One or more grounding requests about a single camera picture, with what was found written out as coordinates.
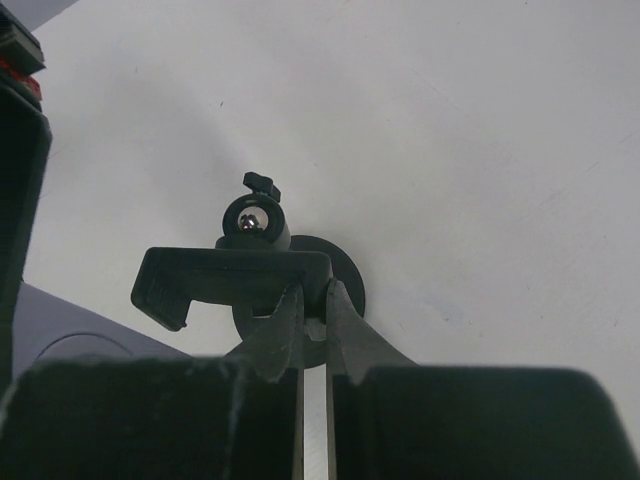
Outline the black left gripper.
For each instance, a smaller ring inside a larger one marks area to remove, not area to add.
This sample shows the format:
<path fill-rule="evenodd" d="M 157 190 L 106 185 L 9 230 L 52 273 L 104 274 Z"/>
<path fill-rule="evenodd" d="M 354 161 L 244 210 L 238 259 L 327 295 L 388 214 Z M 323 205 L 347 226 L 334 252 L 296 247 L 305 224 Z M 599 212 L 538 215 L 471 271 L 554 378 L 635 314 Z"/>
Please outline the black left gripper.
<path fill-rule="evenodd" d="M 40 42 L 1 7 L 1 378 L 12 378 L 12 326 L 52 133 L 34 75 Z"/>

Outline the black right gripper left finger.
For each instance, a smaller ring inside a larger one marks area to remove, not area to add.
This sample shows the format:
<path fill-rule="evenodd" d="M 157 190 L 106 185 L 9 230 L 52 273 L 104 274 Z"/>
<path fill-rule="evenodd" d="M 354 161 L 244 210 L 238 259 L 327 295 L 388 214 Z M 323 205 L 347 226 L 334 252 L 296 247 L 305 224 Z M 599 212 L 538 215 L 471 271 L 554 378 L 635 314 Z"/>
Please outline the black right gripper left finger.
<path fill-rule="evenodd" d="M 34 363 L 1 400 L 5 479 L 300 479 L 303 298 L 222 357 Z"/>

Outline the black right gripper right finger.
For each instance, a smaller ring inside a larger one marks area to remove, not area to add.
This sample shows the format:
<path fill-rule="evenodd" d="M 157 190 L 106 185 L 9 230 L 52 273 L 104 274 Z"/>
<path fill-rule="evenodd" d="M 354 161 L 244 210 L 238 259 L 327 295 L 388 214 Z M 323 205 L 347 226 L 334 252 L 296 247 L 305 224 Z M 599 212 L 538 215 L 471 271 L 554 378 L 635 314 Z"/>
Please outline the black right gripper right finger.
<path fill-rule="evenodd" d="M 326 297 L 328 472 L 333 479 L 635 479 L 614 404 L 571 369 L 412 362 Z"/>

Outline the black phone stand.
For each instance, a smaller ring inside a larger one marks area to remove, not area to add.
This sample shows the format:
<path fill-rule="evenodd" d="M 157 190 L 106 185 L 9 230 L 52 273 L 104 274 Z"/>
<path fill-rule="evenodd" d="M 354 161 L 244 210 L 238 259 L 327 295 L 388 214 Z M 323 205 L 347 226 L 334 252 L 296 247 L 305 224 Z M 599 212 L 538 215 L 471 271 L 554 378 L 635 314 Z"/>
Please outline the black phone stand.
<path fill-rule="evenodd" d="M 223 235 L 212 248 L 152 247 L 131 291 L 132 304 L 169 331 L 185 328 L 192 302 L 232 309 L 236 330 L 247 339 L 274 313 L 292 283 L 303 289 L 305 365 L 324 361 L 327 285 L 341 281 L 359 314 L 365 312 L 362 276 L 334 243 L 291 234 L 269 177 L 248 172 L 249 193 L 235 199 L 222 218 Z"/>

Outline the phone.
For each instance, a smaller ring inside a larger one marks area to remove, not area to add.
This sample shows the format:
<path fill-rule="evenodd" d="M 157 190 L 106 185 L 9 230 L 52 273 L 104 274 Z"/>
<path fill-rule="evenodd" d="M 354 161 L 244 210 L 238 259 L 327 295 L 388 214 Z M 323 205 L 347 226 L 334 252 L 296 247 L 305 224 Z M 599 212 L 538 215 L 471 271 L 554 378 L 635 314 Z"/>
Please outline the phone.
<path fill-rule="evenodd" d="M 12 327 L 12 376 L 34 363 L 75 357 L 184 357 L 169 345 L 29 284 L 20 286 Z"/>

